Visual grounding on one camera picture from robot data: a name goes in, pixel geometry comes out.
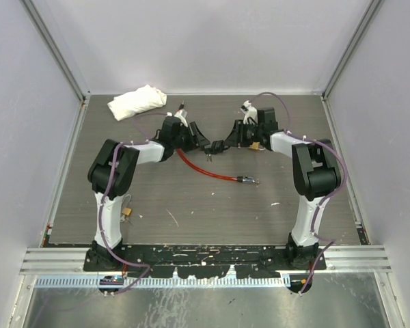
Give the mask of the black-headed key bunch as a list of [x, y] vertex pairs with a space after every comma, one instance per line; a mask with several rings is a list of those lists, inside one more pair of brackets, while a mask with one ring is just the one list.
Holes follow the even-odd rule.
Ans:
[[206, 161], [212, 162], [213, 161], [213, 148], [211, 146], [204, 149], [204, 154], [206, 155]]

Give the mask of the black padlock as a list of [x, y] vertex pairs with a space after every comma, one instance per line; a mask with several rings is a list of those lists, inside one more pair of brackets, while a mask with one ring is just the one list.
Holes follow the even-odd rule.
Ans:
[[211, 143], [209, 151], [211, 154], [220, 154], [227, 150], [224, 140], [217, 140]]

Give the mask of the large brass padlock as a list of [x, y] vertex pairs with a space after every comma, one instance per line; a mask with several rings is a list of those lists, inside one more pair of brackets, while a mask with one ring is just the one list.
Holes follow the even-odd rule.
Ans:
[[258, 142], [253, 142], [249, 147], [250, 150], [261, 151], [262, 147]]

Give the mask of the white cloth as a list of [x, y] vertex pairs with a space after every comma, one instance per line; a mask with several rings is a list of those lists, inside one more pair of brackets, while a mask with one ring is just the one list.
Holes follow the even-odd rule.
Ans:
[[132, 92], [115, 96], [107, 106], [117, 121], [131, 118], [152, 109], [164, 107], [167, 94], [160, 89], [145, 85]]

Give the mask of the small brass padlock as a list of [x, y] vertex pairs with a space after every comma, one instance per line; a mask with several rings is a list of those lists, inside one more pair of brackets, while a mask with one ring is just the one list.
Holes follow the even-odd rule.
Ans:
[[132, 196], [130, 194], [126, 195], [122, 201], [122, 215], [125, 217], [129, 216], [132, 212], [131, 201]]

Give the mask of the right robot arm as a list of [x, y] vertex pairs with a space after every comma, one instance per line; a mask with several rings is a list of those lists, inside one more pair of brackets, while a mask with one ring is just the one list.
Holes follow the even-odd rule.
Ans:
[[342, 184], [339, 159], [328, 139], [316, 141], [280, 129], [272, 107], [257, 109], [247, 101], [241, 111], [244, 118], [234, 121], [225, 146], [241, 148], [258, 142], [263, 148], [292, 160], [299, 207], [288, 239], [286, 261], [290, 267], [302, 269], [310, 261], [307, 248], [320, 240], [318, 230], [325, 206]]

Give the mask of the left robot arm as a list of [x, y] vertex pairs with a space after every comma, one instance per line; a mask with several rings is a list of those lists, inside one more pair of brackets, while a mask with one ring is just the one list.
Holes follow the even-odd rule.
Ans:
[[167, 116], [153, 138], [143, 143], [121, 143], [107, 139], [94, 162], [87, 179], [97, 203], [97, 229], [92, 250], [100, 253], [98, 261], [108, 271], [121, 267], [120, 219], [122, 202], [130, 189], [138, 165], [160, 163], [171, 157], [176, 149], [185, 152], [205, 148], [210, 141], [197, 125], [175, 116]]

